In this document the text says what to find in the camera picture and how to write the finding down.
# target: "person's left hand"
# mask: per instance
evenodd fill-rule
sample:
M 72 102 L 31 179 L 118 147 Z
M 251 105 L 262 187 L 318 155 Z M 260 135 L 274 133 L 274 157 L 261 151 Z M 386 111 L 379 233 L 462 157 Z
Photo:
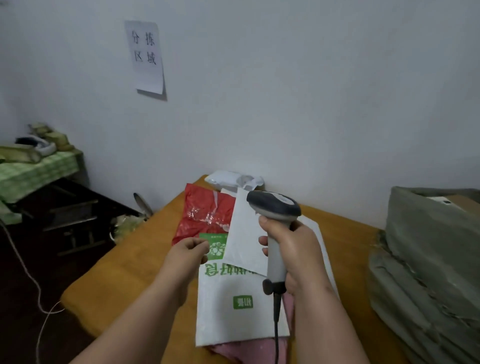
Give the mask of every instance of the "person's left hand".
M 155 281 L 167 283 L 178 294 L 178 304 L 187 299 L 189 283 L 198 272 L 200 264 L 207 262 L 210 245 L 206 239 L 186 238 L 180 240 L 168 252 Z

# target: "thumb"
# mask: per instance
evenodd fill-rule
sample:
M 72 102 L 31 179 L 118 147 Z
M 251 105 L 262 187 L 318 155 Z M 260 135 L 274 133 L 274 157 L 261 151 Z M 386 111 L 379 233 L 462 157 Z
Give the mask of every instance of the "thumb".
M 210 244 L 208 243 L 207 240 L 205 240 L 203 243 L 198 244 L 196 247 L 192 249 L 192 252 L 198 256 L 200 259 L 202 256 L 208 254 L 210 251 Z
M 284 237 L 290 234 L 290 229 L 279 221 L 260 216 L 258 219 L 260 227 L 277 242 L 281 243 Z

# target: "handheld barcode scanner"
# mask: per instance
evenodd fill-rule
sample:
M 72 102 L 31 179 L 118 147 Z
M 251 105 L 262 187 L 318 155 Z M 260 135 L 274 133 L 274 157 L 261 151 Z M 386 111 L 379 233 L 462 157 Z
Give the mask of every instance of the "handheld barcode scanner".
M 290 228 L 292 222 L 301 215 L 300 206 L 295 200 L 275 192 L 248 192 L 247 202 L 258 214 L 280 221 L 288 228 Z M 285 269 L 282 255 L 280 254 L 280 246 L 278 242 L 269 235 L 267 279 L 263 281 L 263 289 L 265 294 L 274 294 L 275 363 L 278 363 L 278 319 L 280 316 L 282 294 L 287 291 L 285 288 L 286 277 L 287 270 Z

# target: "wooden table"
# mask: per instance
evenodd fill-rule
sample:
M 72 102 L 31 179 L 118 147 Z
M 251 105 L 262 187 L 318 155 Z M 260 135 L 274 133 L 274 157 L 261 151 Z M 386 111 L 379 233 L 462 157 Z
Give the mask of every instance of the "wooden table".
M 211 189 L 203 181 L 195 184 Z M 83 327 L 98 336 L 150 284 L 170 248 L 180 221 L 184 193 L 178 195 L 147 223 L 107 253 L 62 295 L 62 304 Z M 322 232 L 343 306 L 372 363 L 408 363 L 397 338 L 370 308 L 365 276 L 370 247 L 377 229 L 309 206 L 305 216 Z M 186 304 L 175 318 L 163 363 L 228 363 L 207 349 L 195 347 L 198 280 L 189 286 Z M 296 363 L 296 343 L 291 339 L 289 362 Z

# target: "red package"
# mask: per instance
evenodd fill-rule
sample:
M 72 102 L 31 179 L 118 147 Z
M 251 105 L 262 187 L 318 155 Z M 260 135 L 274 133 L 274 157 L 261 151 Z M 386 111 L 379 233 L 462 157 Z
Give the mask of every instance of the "red package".
M 172 245 L 184 238 L 197 236 L 201 232 L 211 234 L 228 232 L 234 205 L 235 198 L 228 194 L 187 184 L 183 215 Z

